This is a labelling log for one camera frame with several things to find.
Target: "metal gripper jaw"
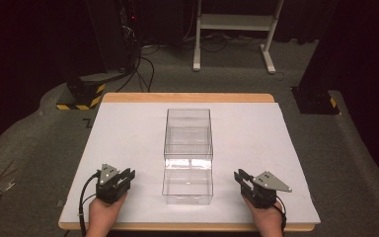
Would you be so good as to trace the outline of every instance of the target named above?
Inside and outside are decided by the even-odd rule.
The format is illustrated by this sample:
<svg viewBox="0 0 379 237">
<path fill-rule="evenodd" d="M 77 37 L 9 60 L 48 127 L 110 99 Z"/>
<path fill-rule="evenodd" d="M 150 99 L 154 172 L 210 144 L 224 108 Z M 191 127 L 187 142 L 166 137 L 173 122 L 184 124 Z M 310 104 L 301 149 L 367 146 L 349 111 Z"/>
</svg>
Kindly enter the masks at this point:
<svg viewBox="0 0 379 237">
<path fill-rule="evenodd" d="M 106 203 L 114 203 L 130 189 L 134 177 L 135 171 L 130 172 L 129 168 L 120 173 L 119 169 L 103 164 L 96 184 L 97 198 Z"/>
<path fill-rule="evenodd" d="M 268 208 L 274 205 L 276 191 L 291 192 L 288 186 L 269 171 L 254 177 L 239 169 L 238 173 L 234 172 L 234 176 L 241 185 L 241 194 L 256 208 Z"/>
</svg>

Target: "white metal stand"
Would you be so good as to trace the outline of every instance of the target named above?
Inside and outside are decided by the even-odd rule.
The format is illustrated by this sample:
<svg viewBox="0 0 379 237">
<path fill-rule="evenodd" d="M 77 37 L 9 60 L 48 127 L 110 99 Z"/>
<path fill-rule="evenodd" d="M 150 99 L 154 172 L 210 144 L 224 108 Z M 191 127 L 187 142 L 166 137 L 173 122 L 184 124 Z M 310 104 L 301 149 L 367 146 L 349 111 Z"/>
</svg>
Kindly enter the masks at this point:
<svg viewBox="0 0 379 237">
<path fill-rule="evenodd" d="M 201 51 L 199 39 L 201 29 L 213 30 L 239 30 L 239 31 L 258 31 L 268 32 L 266 43 L 261 44 L 261 52 L 264 56 L 266 68 L 269 74 L 275 73 L 275 67 L 269 55 L 269 47 L 278 23 L 279 13 L 281 12 L 284 0 L 278 0 L 276 9 L 271 16 L 252 16 L 252 15 L 224 15 L 224 14 L 201 14 L 201 0 L 198 0 L 198 10 L 196 18 L 195 49 L 193 55 L 193 70 L 201 69 Z"/>
</svg>

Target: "wooden table edge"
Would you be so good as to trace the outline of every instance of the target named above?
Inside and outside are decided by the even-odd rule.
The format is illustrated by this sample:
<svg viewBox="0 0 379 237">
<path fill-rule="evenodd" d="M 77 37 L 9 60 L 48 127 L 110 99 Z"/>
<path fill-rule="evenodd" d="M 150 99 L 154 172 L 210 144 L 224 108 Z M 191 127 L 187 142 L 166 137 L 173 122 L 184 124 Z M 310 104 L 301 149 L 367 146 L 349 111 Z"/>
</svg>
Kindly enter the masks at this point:
<svg viewBox="0 0 379 237">
<path fill-rule="evenodd" d="M 102 102 L 274 103 L 275 100 L 270 94 L 252 93 L 106 93 Z"/>
<path fill-rule="evenodd" d="M 59 227 L 66 230 L 79 230 L 79 223 L 59 222 Z M 285 226 L 286 232 L 307 232 L 315 228 L 313 223 L 289 223 Z M 215 231 L 215 232 L 256 232 L 254 224 L 231 223 L 116 223 L 112 230 L 125 231 Z"/>
</svg>

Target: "table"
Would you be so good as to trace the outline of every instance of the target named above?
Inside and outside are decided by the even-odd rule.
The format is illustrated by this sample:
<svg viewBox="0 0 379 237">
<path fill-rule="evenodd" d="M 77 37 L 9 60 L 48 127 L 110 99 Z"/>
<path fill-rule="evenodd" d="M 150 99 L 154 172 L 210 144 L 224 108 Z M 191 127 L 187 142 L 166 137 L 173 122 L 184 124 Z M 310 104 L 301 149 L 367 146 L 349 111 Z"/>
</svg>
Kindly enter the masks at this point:
<svg viewBox="0 0 379 237">
<path fill-rule="evenodd" d="M 236 31 L 259 31 L 267 32 L 265 44 L 261 44 L 261 53 L 263 54 L 266 69 L 269 74 L 275 73 L 272 59 L 269 54 L 270 43 L 278 23 L 279 14 L 282 9 L 284 0 L 278 0 L 275 11 L 271 16 L 252 16 L 252 15 L 228 15 L 228 14 L 202 14 L 201 0 L 198 0 L 195 47 L 193 54 L 194 71 L 201 69 L 201 49 L 200 38 L 201 29 L 213 30 L 236 30 Z"/>
<path fill-rule="evenodd" d="M 166 110 L 189 108 L 211 111 L 214 196 L 210 205 L 169 205 L 162 197 Z M 105 94 L 59 218 L 61 228 L 80 229 L 80 192 L 103 163 L 136 171 L 114 225 L 117 230 L 256 231 L 233 178 L 239 168 L 254 176 L 270 170 L 292 188 L 292 193 L 277 192 L 287 208 L 286 231 L 310 231 L 320 223 L 272 95 Z M 85 197 L 94 193 L 91 182 Z M 87 221 L 87 203 L 84 211 Z"/>
</svg>

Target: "yellow black tape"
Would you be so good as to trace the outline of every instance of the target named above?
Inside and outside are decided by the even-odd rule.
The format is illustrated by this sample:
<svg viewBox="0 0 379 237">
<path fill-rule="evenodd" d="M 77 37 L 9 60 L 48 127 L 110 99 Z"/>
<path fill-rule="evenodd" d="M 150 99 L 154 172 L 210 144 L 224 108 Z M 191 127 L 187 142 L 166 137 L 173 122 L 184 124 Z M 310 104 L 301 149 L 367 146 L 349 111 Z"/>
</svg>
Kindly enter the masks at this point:
<svg viewBox="0 0 379 237">
<path fill-rule="evenodd" d="M 57 102 L 56 106 L 59 110 L 62 110 L 62 111 L 70 111 L 70 110 L 87 111 L 87 110 L 92 110 L 97 106 L 98 102 L 100 101 L 105 87 L 106 87 L 106 84 L 102 84 L 102 85 L 96 87 L 95 94 L 93 94 L 92 96 L 88 96 L 88 98 L 85 102 L 81 102 L 81 103 Z"/>
</svg>

